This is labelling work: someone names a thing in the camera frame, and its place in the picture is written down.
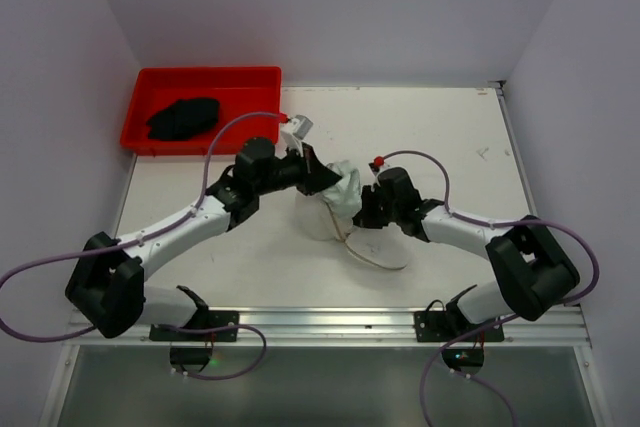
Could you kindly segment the white bra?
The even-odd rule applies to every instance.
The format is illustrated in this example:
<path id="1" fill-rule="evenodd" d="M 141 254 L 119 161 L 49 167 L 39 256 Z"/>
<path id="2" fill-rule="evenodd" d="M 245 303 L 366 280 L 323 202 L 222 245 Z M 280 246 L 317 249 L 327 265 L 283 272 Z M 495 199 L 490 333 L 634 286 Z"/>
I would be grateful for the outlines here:
<path id="1" fill-rule="evenodd" d="M 320 193 L 322 201 L 341 219 L 354 217 L 362 208 L 362 182 L 359 169 L 348 160 L 329 163 L 327 167 L 340 179 Z"/>

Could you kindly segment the white round laundry bag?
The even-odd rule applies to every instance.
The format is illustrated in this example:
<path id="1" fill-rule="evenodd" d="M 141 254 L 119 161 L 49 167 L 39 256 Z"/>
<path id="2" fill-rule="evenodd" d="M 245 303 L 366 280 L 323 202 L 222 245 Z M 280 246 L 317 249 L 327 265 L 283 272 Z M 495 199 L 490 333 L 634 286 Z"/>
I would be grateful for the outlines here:
<path id="1" fill-rule="evenodd" d="M 401 242 L 384 230 L 356 227 L 353 217 L 362 207 L 358 188 L 314 196 L 296 195 L 295 220 L 303 234 L 315 241 L 339 243 L 361 263 L 386 271 L 401 271 L 410 256 Z"/>

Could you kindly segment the black bra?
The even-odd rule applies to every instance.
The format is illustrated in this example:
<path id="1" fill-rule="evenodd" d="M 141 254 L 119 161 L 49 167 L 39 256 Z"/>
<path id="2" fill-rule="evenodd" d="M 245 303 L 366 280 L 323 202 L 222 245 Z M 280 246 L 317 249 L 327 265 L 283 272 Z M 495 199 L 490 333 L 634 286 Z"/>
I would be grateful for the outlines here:
<path id="1" fill-rule="evenodd" d="M 186 141 L 213 129 L 219 113 L 220 102 L 215 98 L 178 99 L 146 121 L 147 137 L 165 142 Z"/>

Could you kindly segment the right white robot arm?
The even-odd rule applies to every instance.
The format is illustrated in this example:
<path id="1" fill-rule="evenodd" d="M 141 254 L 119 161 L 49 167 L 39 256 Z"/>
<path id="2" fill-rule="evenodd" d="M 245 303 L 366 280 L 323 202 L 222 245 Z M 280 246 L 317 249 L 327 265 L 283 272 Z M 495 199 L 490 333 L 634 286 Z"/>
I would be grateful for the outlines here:
<path id="1" fill-rule="evenodd" d="M 573 262 L 534 216 L 503 227 L 487 220 L 464 221 L 443 201 L 423 199 L 401 167 L 380 172 L 374 184 L 363 188 L 361 199 L 362 208 L 354 217 L 360 228 L 395 224 L 409 237 L 455 247 L 489 262 L 493 281 L 473 285 L 445 304 L 441 324 L 453 334 L 513 314 L 535 321 L 580 282 Z"/>

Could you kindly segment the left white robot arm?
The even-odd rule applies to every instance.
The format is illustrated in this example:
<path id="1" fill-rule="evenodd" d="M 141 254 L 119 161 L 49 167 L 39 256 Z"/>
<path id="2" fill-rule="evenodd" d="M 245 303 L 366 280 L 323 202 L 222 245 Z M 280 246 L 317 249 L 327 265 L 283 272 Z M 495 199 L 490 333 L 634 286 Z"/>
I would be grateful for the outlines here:
<path id="1" fill-rule="evenodd" d="M 134 325 L 202 335 L 214 325 L 200 296 L 185 286 L 152 288 L 147 281 L 176 257 L 248 220 L 258 211 L 261 196 L 291 187 L 311 196 L 340 179 L 308 144 L 279 158 L 271 141 L 253 138 L 219 179 L 181 211 L 119 239 L 92 236 L 65 295 L 107 339 Z"/>

